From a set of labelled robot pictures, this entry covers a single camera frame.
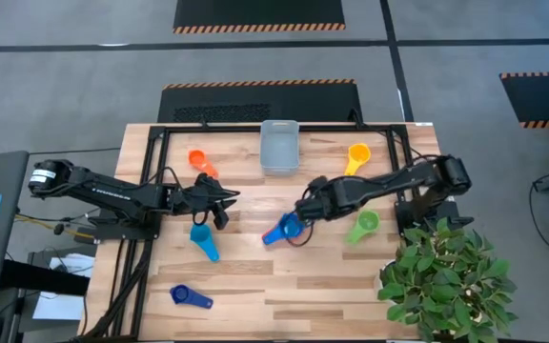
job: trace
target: clear plastic container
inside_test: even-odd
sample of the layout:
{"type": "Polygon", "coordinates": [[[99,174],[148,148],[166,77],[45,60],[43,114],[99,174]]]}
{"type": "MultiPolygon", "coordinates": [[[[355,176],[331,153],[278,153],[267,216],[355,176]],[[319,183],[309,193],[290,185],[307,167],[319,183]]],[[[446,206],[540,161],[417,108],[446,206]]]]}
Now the clear plastic container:
{"type": "Polygon", "coordinates": [[[300,126],[294,120],[265,120],[260,127],[259,163],[265,175],[291,176],[300,166],[300,126]]]}

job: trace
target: potted plant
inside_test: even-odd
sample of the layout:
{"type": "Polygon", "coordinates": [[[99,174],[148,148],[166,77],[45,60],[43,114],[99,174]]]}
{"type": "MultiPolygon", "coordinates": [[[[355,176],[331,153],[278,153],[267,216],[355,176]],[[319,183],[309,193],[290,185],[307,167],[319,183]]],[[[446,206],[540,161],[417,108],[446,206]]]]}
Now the potted plant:
{"type": "Polygon", "coordinates": [[[378,299],[395,303],[387,319],[417,324],[426,342],[434,333],[497,342],[493,329],[509,335],[508,324],[518,319],[505,310],[516,289],[506,276],[509,262],[492,257],[493,246],[475,231],[451,231],[447,223],[439,220],[433,236],[404,232],[410,245],[402,244],[396,260],[380,271],[378,299]]]}

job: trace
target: wooden table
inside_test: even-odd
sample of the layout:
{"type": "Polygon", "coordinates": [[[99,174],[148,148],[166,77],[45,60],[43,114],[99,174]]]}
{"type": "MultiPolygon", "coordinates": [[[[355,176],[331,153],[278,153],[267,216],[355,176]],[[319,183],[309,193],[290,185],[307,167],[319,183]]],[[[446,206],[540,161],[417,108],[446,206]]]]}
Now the wooden table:
{"type": "MultiPolygon", "coordinates": [[[[148,124],[127,127],[116,178],[139,182],[149,128],[148,124]]],[[[439,153],[433,126],[408,124],[408,132],[414,149],[439,153]]],[[[356,213],[333,222],[318,222],[313,239],[303,248],[285,242],[265,247],[261,241],[262,233],[272,228],[282,213],[294,208],[311,180],[344,173],[347,149],[359,142],[370,146],[372,159],[357,175],[391,171],[386,140],[375,132],[301,133],[301,165],[295,176],[287,178],[262,174],[259,133],[175,133],[167,161],[183,185],[191,185],[197,176],[187,162],[188,150],[201,149],[219,170],[222,186],[241,194],[228,210],[226,229],[219,232],[212,225],[221,258],[218,263],[210,262],[190,241],[191,216],[165,217],[160,237],[153,244],[139,338],[417,338],[415,327],[387,321],[390,304],[376,299],[380,286],[375,277],[395,257],[399,244],[394,196],[375,199],[365,206],[380,214],[380,230],[356,246],[344,240],[356,213]],[[180,283],[211,297],[213,307],[204,310],[174,305],[169,289],[180,283]]],[[[403,165],[399,146],[397,151],[403,165]]],[[[152,172],[157,158],[156,153],[152,172]]],[[[173,179],[167,174],[164,181],[173,179]]],[[[111,241],[98,248],[87,295],[89,328],[109,306],[118,244],[111,241]]],[[[129,332],[133,305],[132,294],[122,333],[129,332]]]]}

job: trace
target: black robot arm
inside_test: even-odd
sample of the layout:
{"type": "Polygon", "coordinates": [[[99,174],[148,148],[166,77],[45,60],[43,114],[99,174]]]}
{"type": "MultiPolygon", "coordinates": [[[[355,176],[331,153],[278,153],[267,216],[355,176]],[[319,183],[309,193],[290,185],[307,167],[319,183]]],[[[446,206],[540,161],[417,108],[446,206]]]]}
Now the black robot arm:
{"type": "Polygon", "coordinates": [[[413,222],[421,223],[449,195],[464,194],[471,186],[460,159],[439,156],[369,179],[340,176],[328,181],[325,176],[318,177],[309,184],[303,199],[295,203],[295,212],[302,221],[329,221],[359,210],[371,199],[414,187],[427,187],[427,192],[411,201],[406,213],[402,216],[398,213],[397,220],[406,221],[399,224],[411,227],[413,222]]]}
{"type": "MultiPolygon", "coordinates": [[[[147,182],[135,185],[74,166],[67,160],[46,160],[35,164],[29,189],[34,197],[70,196],[112,211],[116,216],[116,224],[127,227],[141,227],[150,222],[153,216],[163,213],[192,214],[194,222],[198,214],[204,213],[198,223],[202,224],[207,220],[207,214],[212,212],[219,230],[224,229],[228,223],[225,210],[236,202],[227,199],[239,195],[239,192],[224,190],[217,180],[205,173],[199,174],[194,185],[188,188],[182,188],[179,183],[147,182]]],[[[91,222],[97,226],[104,224],[103,220],[107,220],[108,224],[112,221],[91,218],[91,222]]]]}

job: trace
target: gray floor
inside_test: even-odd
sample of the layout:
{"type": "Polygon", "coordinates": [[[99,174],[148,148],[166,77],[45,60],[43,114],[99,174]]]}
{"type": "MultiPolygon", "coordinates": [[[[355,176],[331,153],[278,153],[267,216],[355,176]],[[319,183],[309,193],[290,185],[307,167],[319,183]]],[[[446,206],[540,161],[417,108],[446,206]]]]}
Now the gray floor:
{"type": "MultiPolygon", "coordinates": [[[[398,39],[549,38],[549,0],[391,0],[398,39]]],[[[171,34],[170,0],[0,0],[0,45],[71,45],[286,39],[384,39],[377,1],[343,0],[344,32],[171,34]]],[[[519,289],[514,338],[549,341],[549,249],[528,211],[531,181],[549,172],[549,131],[522,130],[500,72],[549,71],[549,46],[403,48],[416,121],[434,122],[444,152],[461,156],[474,181],[457,199],[461,212],[512,263],[519,289]]],[[[385,48],[0,53],[0,151],[108,148],[131,122],[155,121],[164,84],[179,82],[354,78],[366,119],[400,121],[397,86],[385,48]]],[[[113,173],[117,152],[69,158],[113,173]]],[[[549,238],[549,199],[536,216],[549,238]]],[[[23,193],[23,212],[81,213],[69,199],[23,193]]],[[[18,225],[10,253],[24,259],[45,246],[72,247],[67,236],[18,225]]],[[[66,330],[32,333],[27,342],[68,338],[66,330]]]]}

